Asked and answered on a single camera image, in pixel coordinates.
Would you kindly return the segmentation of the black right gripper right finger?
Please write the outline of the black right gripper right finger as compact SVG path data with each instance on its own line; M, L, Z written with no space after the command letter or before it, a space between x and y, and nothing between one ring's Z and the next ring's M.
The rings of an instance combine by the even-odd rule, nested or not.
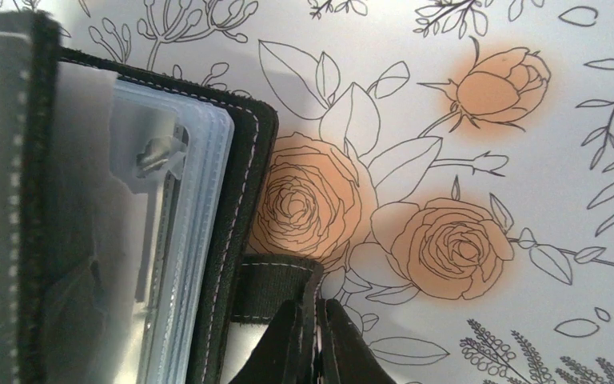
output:
M334 299L317 301L316 382L341 384L394 384L377 362L359 330Z

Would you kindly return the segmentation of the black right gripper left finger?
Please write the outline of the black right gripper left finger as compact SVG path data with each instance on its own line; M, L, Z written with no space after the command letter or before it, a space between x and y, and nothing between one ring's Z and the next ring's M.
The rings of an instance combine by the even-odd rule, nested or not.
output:
M283 302L246 363L232 378L237 384L298 384L311 379L313 320L303 305Z

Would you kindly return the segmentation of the black card holder wallet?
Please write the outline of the black card holder wallet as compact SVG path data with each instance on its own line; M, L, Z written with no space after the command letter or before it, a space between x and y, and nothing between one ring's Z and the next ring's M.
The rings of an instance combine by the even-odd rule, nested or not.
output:
M61 34L0 12L0 383L217 383L233 318L314 331L321 268L243 252L275 111Z

